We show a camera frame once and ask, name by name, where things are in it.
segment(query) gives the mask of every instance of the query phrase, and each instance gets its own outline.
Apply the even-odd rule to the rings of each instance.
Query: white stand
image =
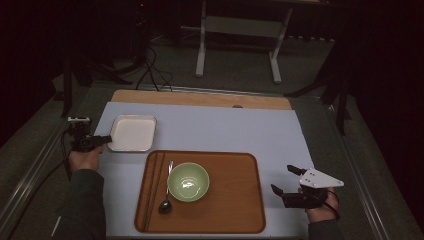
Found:
[[[207,16],[206,1],[203,1],[202,19],[200,22],[200,48],[197,57],[196,76],[203,76],[206,53],[206,31],[258,37],[273,37],[277,38],[277,44],[274,50],[269,53],[269,60],[274,82],[280,84],[282,80],[278,67],[277,56],[280,51],[281,44],[283,43],[292,11],[293,9],[291,8],[286,11],[283,22]]]

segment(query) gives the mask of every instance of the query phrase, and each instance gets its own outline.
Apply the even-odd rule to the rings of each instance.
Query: wooden tray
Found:
[[[209,174],[206,195],[196,202],[169,199],[172,210],[159,213],[165,199],[169,161],[203,166]],[[258,168],[248,153],[154,151],[141,184],[135,227],[149,233],[259,233],[265,228]]]

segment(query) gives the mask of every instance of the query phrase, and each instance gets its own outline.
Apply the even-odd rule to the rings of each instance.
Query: green bowl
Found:
[[[168,177],[169,192],[183,202],[202,198],[209,188],[209,175],[196,163],[182,163],[172,169]]]

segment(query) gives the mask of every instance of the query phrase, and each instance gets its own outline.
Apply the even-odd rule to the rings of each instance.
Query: table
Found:
[[[270,51],[269,53],[269,60],[274,82],[277,84],[281,83],[277,56],[280,51],[281,44],[283,43],[292,11],[292,8],[288,8],[285,11],[282,22],[210,16],[206,14],[206,1],[203,1],[202,18],[200,21],[200,47],[197,57],[196,76],[203,76],[206,55],[205,36],[206,31],[208,31],[276,38],[277,43],[273,51]]]
[[[244,108],[230,108],[233,105]],[[96,135],[109,134],[113,120],[121,114],[153,115],[158,125],[154,145],[148,152],[120,153],[106,149],[101,156],[99,172],[105,178],[107,236],[160,239],[306,236],[308,220],[304,210],[284,208],[281,199],[270,189],[270,183],[274,183],[287,192],[297,192],[299,178],[289,173],[286,165],[313,167],[296,113],[290,109],[284,98],[117,91],[105,107]],[[264,200],[265,230],[259,234],[202,235],[138,232],[134,216],[143,169],[148,153],[157,149],[254,155]]]

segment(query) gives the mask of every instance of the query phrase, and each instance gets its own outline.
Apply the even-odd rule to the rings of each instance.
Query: white plate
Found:
[[[112,151],[144,152],[153,145],[156,118],[147,115],[120,115],[113,122],[110,135]]]

